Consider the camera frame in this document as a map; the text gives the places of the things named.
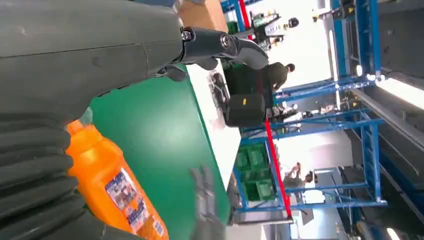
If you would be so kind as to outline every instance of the red stripe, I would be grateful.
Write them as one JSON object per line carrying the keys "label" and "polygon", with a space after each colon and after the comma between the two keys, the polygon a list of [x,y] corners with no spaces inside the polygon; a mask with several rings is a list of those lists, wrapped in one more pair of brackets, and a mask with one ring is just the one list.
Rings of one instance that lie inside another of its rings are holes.
{"label": "red stripe", "polygon": [[268,119],[265,121],[265,128],[266,128],[266,133],[268,135],[268,143],[269,143],[269,147],[271,148],[270,150],[271,150],[271,154],[272,154],[272,161],[274,162],[275,172],[276,172],[276,175],[277,175],[277,181],[278,181],[279,188],[281,190],[282,200],[284,202],[285,211],[287,213],[287,216],[289,218],[291,218],[292,217],[292,210],[290,209],[290,197],[286,195],[286,191],[284,189],[283,181],[281,180],[280,166],[279,166],[278,159],[277,159],[276,148],[274,147],[273,135],[271,133],[270,122],[268,121]]}
{"label": "red stripe", "polygon": [[[248,29],[251,27],[251,22],[249,21],[248,12],[246,11],[245,0],[238,0],[238,2],[240,4],[241,15],[243,16],[244,27]],[[249,35],[248,38],[249,40],[253,39],[252,35]]]}

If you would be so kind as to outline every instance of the black case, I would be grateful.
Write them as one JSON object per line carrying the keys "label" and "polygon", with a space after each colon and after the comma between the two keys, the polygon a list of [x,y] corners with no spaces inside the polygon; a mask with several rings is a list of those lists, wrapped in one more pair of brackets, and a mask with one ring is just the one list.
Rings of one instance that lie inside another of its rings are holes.
{"label": "black case", "polygon": [[265,113],[262,94],[236,94],[229,99],[225,120],[229,127],[256,127],[264,123]]}

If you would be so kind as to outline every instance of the gray robot arm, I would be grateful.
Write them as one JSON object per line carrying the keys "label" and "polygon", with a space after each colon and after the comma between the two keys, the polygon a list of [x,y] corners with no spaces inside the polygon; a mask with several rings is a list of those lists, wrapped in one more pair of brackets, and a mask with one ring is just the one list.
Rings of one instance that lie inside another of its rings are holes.
{"label": "gray robot arm", "polygon": [[[175,64],[268,63],[248,40],[181,29],[171,9],[126,0],[0,0],[0,39],[1,239],[138,239],[83,209],[65,125],[113,89],[184,77]],[[197,229],[222,227],[208,223]]]}
{"label": "gray robot arm", "polygon": [[154,76],[181,78],[174,64],[202,65],[211,57],[256,68],[268,63],[254,43],[223,32],[189,29],[192,38],[184,40],[178,17],[166,7],[126,0],[0,0],[0,12],[0,102],[10,103],[0,104],[2,113],[54,112],[66,122],[113,89]]}

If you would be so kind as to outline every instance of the green table surface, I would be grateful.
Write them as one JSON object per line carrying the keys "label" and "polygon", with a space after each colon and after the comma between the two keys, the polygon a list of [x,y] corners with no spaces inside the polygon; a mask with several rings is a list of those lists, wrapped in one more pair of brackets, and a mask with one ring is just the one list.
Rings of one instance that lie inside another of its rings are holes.
{"label": "green table surface", "polygon": [[188,240],[195,226],[190,168],[212,170],[218,216],[226,223],[229,200],[189,79],[149,79],[96,98],[90,106],[94,124],[123,150],[171,240]]}

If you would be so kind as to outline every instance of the orange bottle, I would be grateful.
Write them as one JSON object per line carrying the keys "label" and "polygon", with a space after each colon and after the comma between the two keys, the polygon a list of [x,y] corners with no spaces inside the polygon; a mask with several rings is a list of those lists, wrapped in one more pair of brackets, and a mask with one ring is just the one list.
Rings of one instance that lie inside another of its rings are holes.
{"label": "orange bottle", "polygon": [[168,240],[168,230],[124,159],[122,150],[91,124],[91,111],[67,126],[69,175],[92,213],[106,224],[146,240]]}

